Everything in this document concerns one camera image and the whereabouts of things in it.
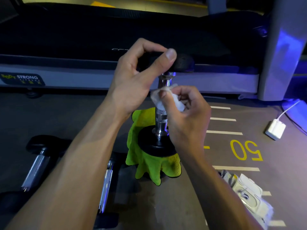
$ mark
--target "dumbbell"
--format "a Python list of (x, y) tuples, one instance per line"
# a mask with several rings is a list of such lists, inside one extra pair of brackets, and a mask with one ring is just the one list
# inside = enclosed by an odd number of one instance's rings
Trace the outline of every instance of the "dumbbell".
[(71, 140), (51, 135), (37, 135), (30, 139), (26, 150), (36, 154), (20, 191), (0, 194), (0, 214), (17, 213), (43, 183), (69, 147)]
[(114, 174), (117, 175), (119, 168), (122, 164), (125, 163), (126, 157), (127, 155), (125, 153), (112, 152), (111, 154), (104, 176), (104, 182), (94, 229), (115, 228), (118, 225), (119, 214), (106, 212), (106, 204), (111, 187), (111, 182), (113, 181), (112, 185), (116, 185), (116, 181), (114, 181)]
[[(146, 54), (140, 58), (140, 68), (146, 69), (158, 55)], [(190, 55), (178, 54), (172, 67), (159, 76), (158, 88), (171, 86), (176, 73), (194, 72), (194, 60)], [(139, 147), (149, 155), (167, 157), (176, 154), (175, 147), (169, 138), (167, 130), (166, 111), (155, 109), (155, 125), (144, 127), (138, 134)]]

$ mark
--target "green towel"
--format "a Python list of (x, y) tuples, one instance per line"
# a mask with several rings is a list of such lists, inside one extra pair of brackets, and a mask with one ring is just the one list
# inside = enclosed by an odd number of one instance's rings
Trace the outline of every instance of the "green towel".
[(145, 153), (138, 146), (138, 133), (144, 127), (155, 125), (155, 108), (136, 110), (132, 114), (133, 125), (130, 128), (127, 139), (129, 149), (126, 164), (136, 165), (135, 178), (140, 179), (147, 172), (151, 180), (161, 184), (160, 170), (169, 177), (178, 177), (181, 174), (180, 159), (178, 154), (169, 157), (155, 157)]

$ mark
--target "number 50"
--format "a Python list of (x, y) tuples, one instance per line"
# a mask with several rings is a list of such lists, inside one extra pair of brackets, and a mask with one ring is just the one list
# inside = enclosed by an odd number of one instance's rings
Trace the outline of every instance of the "number 50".
[[(235, 148), (233, 147), (234, 142), (236, 142), (236, 143), (238, 143), (238, 144), (240, 145), (240, 147), (241, 147), (241, 149), (242, 149), (242, 151), (243, 151), (243, 157), (239, 157), (239, 156), (237, 155), (237, 153), (236, 153), (236, 151), (235, 151)], [(259, 151), (259, 150), (257, 150), (257, 151), (252, 151), (252, 150), (250, 150), (249, 147), (248, 147), (248, 144), (249, 144), (249, 143), (251, 143), (251, 144), (253, 144), (255, 147), (257, 147), (257, 145), (256, 145), (253, 141), (248, 140), (248, 141), (246, 141), (246, 142), (244, 143), (246, 149), (247, 149), (250, 153), (258, 154), (258, 156), (259, 156), (258, 158), (251, 158), (251, 159), (252, 159), (253, 161), (263, 161), (260, 151)], [(245, 160), (247, 159), (248, 156), (247, 156), (247, 154), (246, 154), (245, 148), (243, 147), (243, 145), (242, 145), (239, 141), (233, 139), (233, 140), (230, 142), (230, 146), (231, 146), (232, 152), (233, 152), (233, 154), (236, 156), (236, 158), (238, 158), (238, 159), (241, 160), (241, 161), (245, 161)]]

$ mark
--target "hand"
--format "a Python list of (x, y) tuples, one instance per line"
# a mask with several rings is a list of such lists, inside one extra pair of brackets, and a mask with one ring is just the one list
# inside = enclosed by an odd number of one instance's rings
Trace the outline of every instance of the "hand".
[[(138, 58), (151, 51), (164, 53), (149, 68), (138, 72)], [(117, 113), (128, 118), (144, 101), (155, 78), (166, 72), (176, 57), (174, 49), (166, 49), (143, 38), (138, 39), (119, 59), (106, 99), (116, 105)]]
[(211, 107), (195, 86), (176, 86), (172, 89), (185, 104), (183, 112), (178, 111), (170, 92), (159, 93), (167, 112), (169, 137), (176, 151), (180, 153), (201, 149), (211, 116)]

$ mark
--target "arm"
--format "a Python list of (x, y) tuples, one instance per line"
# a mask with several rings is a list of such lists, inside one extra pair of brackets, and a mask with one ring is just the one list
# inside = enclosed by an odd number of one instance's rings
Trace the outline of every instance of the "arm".
[(172, 92), (186, 105), (179, 112), (169, 92), (160, 93), (168, 115), (169, 135), (185, 167), (210, 229), (262, 229), (240, 198), (207, 162), (203, 143), (211, 108), (192, 86)]
[[(145, 51), (165, 53), (139, 73), (136, 65)], [(105, 100), (6, 230), (93, 229), (117, 132), (144, 101), (154, 79), (172, 66), (176, 56), (173, 49), (139, 39), (119, 59)]]

